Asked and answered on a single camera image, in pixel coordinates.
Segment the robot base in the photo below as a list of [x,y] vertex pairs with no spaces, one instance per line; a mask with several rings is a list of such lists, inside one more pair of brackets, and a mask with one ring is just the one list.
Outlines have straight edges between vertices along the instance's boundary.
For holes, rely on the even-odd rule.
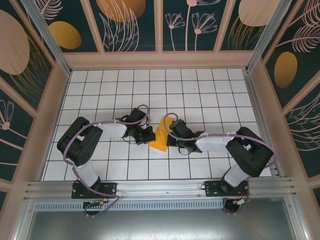
[[246,180],[242,181],[238,187],[235,187],[232,191],[225,192],[220,187],[221,182],[218,181],[205,181],[201,189],[205,190],[205,195],[207,197],[241,197],[240,188],[246,195],[248,195],[248,182]]
[[[103,194],[116,195],[117,193],[117,183],[115,182],[105,182],[100,183],[99,192]],[[72,184],[72,199],[103,199],[104,196],[93,193],[85,188],[82,183],[76,181]]]

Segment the purple cable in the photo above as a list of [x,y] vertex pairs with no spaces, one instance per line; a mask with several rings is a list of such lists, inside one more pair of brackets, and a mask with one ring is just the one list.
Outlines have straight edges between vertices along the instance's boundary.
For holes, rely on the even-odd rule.
[[[175,115],[176,119],[179,119],[178,115],[174,112],[170,112],[168,114],[166,114],[163,118],[163,122],[166,123],[166,118],[169,116],[169,115]],[[267,147],[268,149],[270,149],[273,154],[274,154],[274,160],[269,163],[268,165],[266,165],[264,168],[269,168],[271,165],[275,164],[277,161],[278,161],[278,154],[276,152],[276,150],[268,145],[267,143],[265,143],[264,141],[260,140],[260,139],[257,139],[257,138],[254,138],[254,137],[251,137],[251,136],[245,136],[245,135],[239,135],[239,134],[216,134],[216,133],[211,133],[211,134],[207,134],[207,135],[203,135],[203,136],[198,136],[198,137],[194,137],[194,138],[181,138],[181,137],[177,137],[175,135],[173,135],[167,128],[166,124],[164,124],[164,129],[166,130],[166,132],[171,136],[173,137],[174,139],[178,139],[178,140],[181,140],[181,141],[194,141],[194,140],[199,140],[199,139],[205,139],[206,137],[235,137],[235,138],[242,138],[242,139],[248,139],[248,140],[251,140],[251,141],[254,141],[254,142],[257,142],[265,147]]]
[[[101,196],[104,196],[104,197],[109,197],[109,198],[116,198],[116,200],[113,201],[113,203],[111,203],[105,210],[103,211],[100,211],[99,213],[97,213],[96,215],[94,216],[91,216],[92,218],[94,218],[95,216],[99,216],[99,215],[102,215],[104,214],[108,209],[110,209],[119,199],[120,197],[118,195],[111,195],[111,194],[105,194],[105,193],[102,193],[102,192],[99,192],[99,191],[96,191],[94,189],[92,189],[91,187],[89,187],[81,178],[80,176],[78,175],[78,173],[76,172],[75,168],[74,168],[74,165],[69,162],[67,160],[67,152],[71,146],[71,144],[75,141],[75,139],[84,131],[86,130],[87,128],[93,126],[93,125],[101,125],[101,124],[114,124],[114,123],[117,123],[117,124],[122,124],[122,125],[135,125],[135,124],[139,124],[141,123],[143,120],[145,120],[148,116],[149,116],[149,107],[145,104],[141,104],[139,105],[137,108],[140,108],[140,107],[146,107],[146,115],[139,121],[135,121],[135,122],[122,122],[122,121],[97,121],[97,122],[91,122],[87,125],[85,125],[83,128],[81,128],[74,136],[73,138],[71,138],[70,142],[67,144],[64,152],[63,152],[63,161],[66,162],[67,164],[69,164],[71,167],[72,167],[72,171],[74,173],[74,175],[76,176],[76,178],[78,179],[78,181],[80,183],[82,183],[85,188],[87,188],[89,191],[95,193],[95,194],[98,194],[98,195],[101,195]],[[86,214],[86,216],[88,217],[89,215],[87,214],[87,209],[88,207],[86,207],[84,209],[84,213]]]

